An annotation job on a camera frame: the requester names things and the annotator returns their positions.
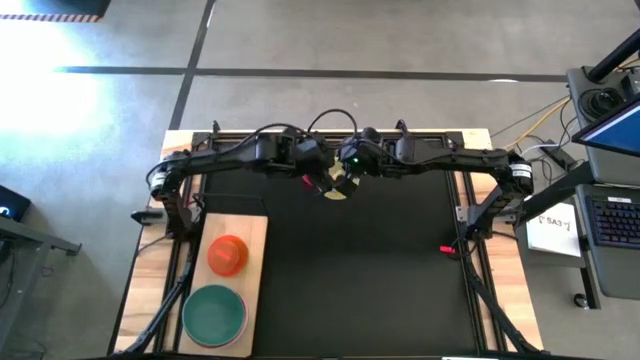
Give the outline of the orange bowl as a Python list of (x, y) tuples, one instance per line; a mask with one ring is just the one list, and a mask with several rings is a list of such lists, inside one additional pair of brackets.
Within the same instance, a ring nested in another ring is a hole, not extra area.
[(207, 263), (211, 271), (219, 276), (232, 277), (247, 265), (249, 249), (235, 235), (223, 235), (215, 239), (207, 250)]

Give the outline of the laptop computer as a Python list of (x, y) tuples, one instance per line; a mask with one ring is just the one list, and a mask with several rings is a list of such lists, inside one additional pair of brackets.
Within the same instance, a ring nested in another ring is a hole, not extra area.
[[(614, 88), (624, 96), (621, 81), (626, 74), (610, 74), (601, 82), (593, 83), (586, 77), (589, 70), (590, 67), (573, 68), (566, 73), (580, 130), (597, 121), (581, 106), (586, 105), (588, 96), (594, 95), (596, 89)], [(600, 290), (608, 297), (640, 300), (640, 248), (596, 244), (595, 218), (587, 201), (614, 198), (640, 202), (640, 158), (585, 147), (593, 180), (589, 185), (578, 185), (576, 194)]]

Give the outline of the blue computer screen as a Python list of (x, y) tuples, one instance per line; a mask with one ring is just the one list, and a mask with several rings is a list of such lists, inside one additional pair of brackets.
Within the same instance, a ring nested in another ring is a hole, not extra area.
[(574, 143), (640, 158), (640, 93), (571, 138)]

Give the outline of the black desk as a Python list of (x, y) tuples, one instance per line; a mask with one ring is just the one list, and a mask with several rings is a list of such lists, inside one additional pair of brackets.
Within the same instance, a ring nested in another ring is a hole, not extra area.
[(48, 253), (57, 249), (76, 256), (82, 247), (25, 225), (22, 220), (31, 204), (25, 196), (0, 185), (0, 271), (8, 266), (7, 280), (0, 281), (0, 353), (35, 288)]

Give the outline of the white paper sign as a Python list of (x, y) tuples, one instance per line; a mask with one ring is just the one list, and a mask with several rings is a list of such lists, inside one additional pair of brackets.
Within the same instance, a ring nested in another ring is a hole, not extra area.
[(526, 223), (531, 250), (580, 257), (575, 207), (559, 203)]

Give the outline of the hazard striped mat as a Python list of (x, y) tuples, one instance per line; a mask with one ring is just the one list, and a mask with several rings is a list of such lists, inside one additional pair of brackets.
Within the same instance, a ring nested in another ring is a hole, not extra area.
[(0, 20), (94, 23), (111, 0), (0, 0)]

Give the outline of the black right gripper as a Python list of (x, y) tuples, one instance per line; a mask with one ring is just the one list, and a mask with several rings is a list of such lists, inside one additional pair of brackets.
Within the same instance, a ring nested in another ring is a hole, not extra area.
[[(377, 144), (367, 141), (351, 141), (342, 145), (337, 151), (341, 167), (332, 167), (335, 183), (345, 177), (345, 172), (350, 176), (380, 176), (381, 161), (384, 152)], [(346, 178), (343, 181), (343, 195), (350, 198), (358, 189), (359, 178)]]

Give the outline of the black mount bracket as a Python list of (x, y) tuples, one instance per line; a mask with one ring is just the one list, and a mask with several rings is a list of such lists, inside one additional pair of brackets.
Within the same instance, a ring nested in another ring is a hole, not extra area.
[(149, 208), (133, 212), (130, 217), (142, 226), (164, 223), (166, 213), (162, 209)]

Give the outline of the black power strip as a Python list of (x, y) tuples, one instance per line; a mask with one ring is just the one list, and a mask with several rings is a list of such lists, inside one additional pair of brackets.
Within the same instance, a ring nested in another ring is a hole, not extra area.
[(553, 140), (545, 141), (543, 143), (542, 151), (564, 170), (571, 168), (575, 163), (573, 157)]

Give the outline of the black pole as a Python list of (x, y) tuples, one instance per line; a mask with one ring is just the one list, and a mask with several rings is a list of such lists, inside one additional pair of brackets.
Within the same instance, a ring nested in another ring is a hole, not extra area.
[(600, 61), (595, 67), (593, 67), (588, 73), (587, 78), (591, 82), (600, 82), (609, 73), (611, 73), (617, 66), (629, 58), (634, 52), (640, 49), (640, 43), (630, 43), (627, 45), (621, 44), (609, 55), (607, 55), (602, 61)]

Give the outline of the black backlit keyboard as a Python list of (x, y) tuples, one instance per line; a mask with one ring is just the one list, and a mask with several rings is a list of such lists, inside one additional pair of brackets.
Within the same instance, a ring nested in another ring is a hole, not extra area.
[(592, 196), (585, 201), (589, 229), (596, 245), (640, 249), (640, 203)]

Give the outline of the black table mat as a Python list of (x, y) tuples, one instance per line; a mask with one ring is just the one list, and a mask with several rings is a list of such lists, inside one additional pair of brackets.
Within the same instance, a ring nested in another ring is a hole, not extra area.
[(468, 355), (476, 350), (449, 175), (366, 177), (346, 200), (299, 179), (218, 173), (212, 212), (268, 219), (257, 357)]

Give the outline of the wooden shelf board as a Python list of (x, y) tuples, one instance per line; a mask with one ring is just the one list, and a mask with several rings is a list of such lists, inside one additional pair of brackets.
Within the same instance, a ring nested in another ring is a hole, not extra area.
[[(181, 353), (238, 358), (251, 355), (267, 223), (265, 216), (206, 215), (191, 290), (181, 310)], [(209, 246), (223, 235), (241, 238), (249, 249), (247, 265), (232, 277), (213, 273), (207, 263)]]

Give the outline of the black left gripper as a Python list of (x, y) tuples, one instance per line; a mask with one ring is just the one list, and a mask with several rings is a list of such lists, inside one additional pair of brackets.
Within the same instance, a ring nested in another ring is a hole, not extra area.
[[(323, 141), (306, 139), (294, 147), (294, 161), (296, 169), (304, 174), (326, 172), (326, 179), (330, 183), (335, 182), (334, 150)], [(319, 196), (324, 194), (323, 181), (317, 176), (312, 177), (312, 182)]]

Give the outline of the black cart leg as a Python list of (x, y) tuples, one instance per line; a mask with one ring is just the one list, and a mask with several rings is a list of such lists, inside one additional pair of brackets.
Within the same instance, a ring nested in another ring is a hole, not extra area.
[[(545, 266), (571, 267), (580, 270), (584, 287), (582, 293), (573, 296), (574, 304), (586, 310), (598, 310), (601, 308), (597, 280), (594, 275), (591, 261), (590, 248), (587, 237), (584, 234), (580, 223), (577, 202), (571, 197), (576, 193), (575, 188), (581, 184), (593, 184), (594, 176), (588, 161), (570, 170), (563, 178), (557, 180), (552, 185), (547, 186), (543, 191), (533, 195), (529, 200), (524, 200), (520, 206), (517, 222), (513, 229), (517, 235), (522, 235), (518, 241), (520, 256), (524, 263)], [(575, 206), (574, 215), (577, 220), (577, 235), (580, 248), (580, 257), (550, 253), (528, 248), (528, 236), (524, 226), (535, 216), (541, 215), (552, 206), (570, 200)]]

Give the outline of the black support strut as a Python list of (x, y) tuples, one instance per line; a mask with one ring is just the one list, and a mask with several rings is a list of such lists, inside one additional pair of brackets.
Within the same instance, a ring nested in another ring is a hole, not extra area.
[(164, 348), (168, 318), (179, 298), (186, 293), (194, 272), (194, 254), (189, 250), (182, 273), (177, 277), (168, 294), (163, 298), (159, 309), (151, 318), (148, 325), (138, 335), (134, 342), (122, 351), (123, 354), (144, 354), (151, 342), (154, 347)]
[(485, 287), (472, 263), (465, 264), (465, 273), (467, 274), (469, 284), (483, 300), (492, 318), (497, 321), (503, 333), (515, 347), (516, 352), (519, 354), (538, 354), (539, 350), (525, 339), (499, 306), (496, 298)]

